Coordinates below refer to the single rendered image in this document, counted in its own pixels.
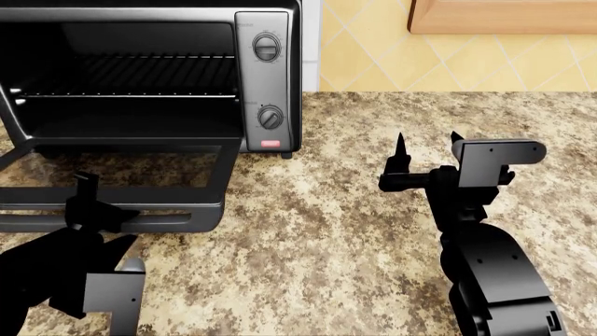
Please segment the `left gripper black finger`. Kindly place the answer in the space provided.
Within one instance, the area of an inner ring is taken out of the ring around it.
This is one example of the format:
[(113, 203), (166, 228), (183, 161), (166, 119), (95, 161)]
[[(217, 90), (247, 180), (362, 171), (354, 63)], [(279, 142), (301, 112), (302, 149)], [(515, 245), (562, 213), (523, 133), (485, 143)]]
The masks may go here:
[(123, 223), (134, 219), (138, 215), (140, 215), (140, 212), (137, 210), (114, 209), (110, 215), (110, 229), (120, 230)]
[(77, 172), (76, 197), (80, 201), (93, 203), (97, 198), (97, 175), (92, 173)]

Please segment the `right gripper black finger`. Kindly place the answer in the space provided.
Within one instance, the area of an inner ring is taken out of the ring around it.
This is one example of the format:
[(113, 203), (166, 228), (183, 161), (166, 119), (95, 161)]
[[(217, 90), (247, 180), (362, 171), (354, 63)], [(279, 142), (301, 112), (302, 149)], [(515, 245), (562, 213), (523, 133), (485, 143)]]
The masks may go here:
[(384, 172), (386, 174), (408, 174), (410, 161), (411, 156), (407, 153), (403, 134), (400, 133), (396, 142), (396, 152), (386, 160)]
[(465, 139), (456, 131), (451, 132), (451, 153), (461, 163), (463, 143)]

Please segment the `glass toaster oven door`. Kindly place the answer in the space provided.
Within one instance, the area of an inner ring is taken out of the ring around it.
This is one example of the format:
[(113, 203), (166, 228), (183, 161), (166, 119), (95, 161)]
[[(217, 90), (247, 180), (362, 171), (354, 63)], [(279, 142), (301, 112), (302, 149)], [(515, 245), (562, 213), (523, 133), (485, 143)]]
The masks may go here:
[[(225, 193), (238, 156), (240, 141), (229, 139), (201, 150), (217, 153), (210, 180), (205, 187), (98, 186), (96, 201), (119, 209), (137, 210), (140, 215), (123, 223), (118, 233), (208, 232), (220, 223)], [(73, 187), (0, 188), (0, 232), (50, 232), (66, 227), (65, 205), (76, 198)]]

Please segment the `small grey oven knob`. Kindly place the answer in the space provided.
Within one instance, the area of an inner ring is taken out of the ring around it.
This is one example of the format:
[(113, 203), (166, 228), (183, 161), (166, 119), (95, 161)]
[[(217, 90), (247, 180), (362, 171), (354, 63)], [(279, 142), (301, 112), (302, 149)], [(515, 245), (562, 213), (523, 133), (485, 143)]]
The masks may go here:
[(284, 121), (283, 111), (275, 105), (264, 105), (257, 113), (257, 121), (262, 128), (274, 130)]

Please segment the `large grey oven knob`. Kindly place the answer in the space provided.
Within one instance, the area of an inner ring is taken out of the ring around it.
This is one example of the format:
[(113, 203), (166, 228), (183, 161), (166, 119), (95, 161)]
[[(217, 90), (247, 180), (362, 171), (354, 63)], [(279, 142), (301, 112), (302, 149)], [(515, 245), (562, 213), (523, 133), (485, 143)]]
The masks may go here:
[(277, 35), (263, 32), (255, 36), (252, 42), (252, 49), (259, 61), (273, 63), (282, 53), (282, 42)]

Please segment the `black silver toaster oven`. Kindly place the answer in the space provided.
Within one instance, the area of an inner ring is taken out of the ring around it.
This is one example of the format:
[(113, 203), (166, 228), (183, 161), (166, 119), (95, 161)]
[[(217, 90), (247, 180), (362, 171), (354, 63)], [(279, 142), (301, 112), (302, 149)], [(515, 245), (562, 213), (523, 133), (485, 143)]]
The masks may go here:
[[(302, 137), (301, 0), (0, 0), (0, 121), (9, 159), (86, 151), (193, 151), (238, 139), (238, 153), (295, 153)], [(259, 61), (256, 35), (282, 42)], [(231, 55), (235, 98), (20, 99), (8, 82), (74, 55)], [(262, 128), (264, 105), (283, 111)], [(280, 147), (262, 147), (279, 140)]]

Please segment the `wooden wall cabinet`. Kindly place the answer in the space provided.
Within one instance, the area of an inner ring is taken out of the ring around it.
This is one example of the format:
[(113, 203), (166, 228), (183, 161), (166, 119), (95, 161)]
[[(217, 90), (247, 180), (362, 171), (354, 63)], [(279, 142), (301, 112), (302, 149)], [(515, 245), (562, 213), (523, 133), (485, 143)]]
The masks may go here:
[(597, 0), (412, 0), (417, 35), (597, 35)]

